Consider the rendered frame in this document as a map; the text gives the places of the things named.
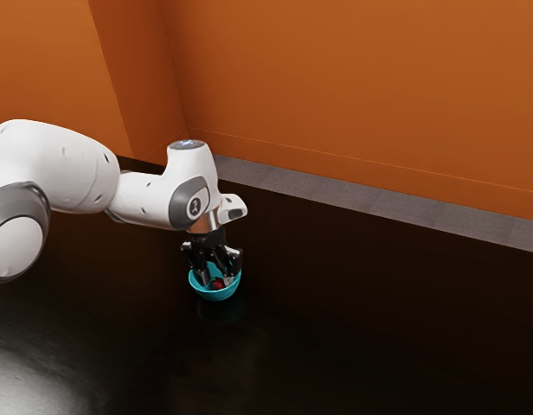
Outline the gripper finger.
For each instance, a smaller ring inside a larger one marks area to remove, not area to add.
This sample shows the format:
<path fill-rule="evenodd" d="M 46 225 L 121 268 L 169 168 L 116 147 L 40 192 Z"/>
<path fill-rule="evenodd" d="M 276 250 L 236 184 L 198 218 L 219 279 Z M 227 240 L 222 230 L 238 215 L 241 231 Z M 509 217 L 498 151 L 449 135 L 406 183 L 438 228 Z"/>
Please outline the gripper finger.
<path fill-rule="evenodd" d="M 208 286 L 210 274 L 207 261 L 199 256 L 193 258 L 192 261 L 193 265 L 191 267 L 196 281 L 201 286 Z"/>
<path fill-rule="evenodd" d="M 230 257 L 224 250 L 214 250 L 210 253 L 210 256 L 224 278 L 232 278 L 234 276 Z"/>

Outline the teal bowl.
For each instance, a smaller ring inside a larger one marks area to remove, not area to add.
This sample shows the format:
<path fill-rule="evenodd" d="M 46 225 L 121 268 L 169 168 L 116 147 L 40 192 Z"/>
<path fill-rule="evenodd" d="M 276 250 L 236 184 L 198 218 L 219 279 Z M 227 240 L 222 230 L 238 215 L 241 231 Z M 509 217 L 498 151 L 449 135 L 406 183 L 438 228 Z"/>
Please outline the teal bowl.
<path fill-rule="evenodd" d="M 193 270 L 189 271 L 188 280 L 193 291 L 199 297 L 211 302 L 224 301 L 233 296 L 241 281 L 241 271 L 239 271 L 236 276 L 232 278 L 231 284 L 222 289 L 216 290 L 212 283 L 216 278 L 222 279 L 222 273 L 212 262 L 208 262 L 208 270 L 211 281 L 207 286 L 200 284 L 200 278 L 194 273 Z"/>

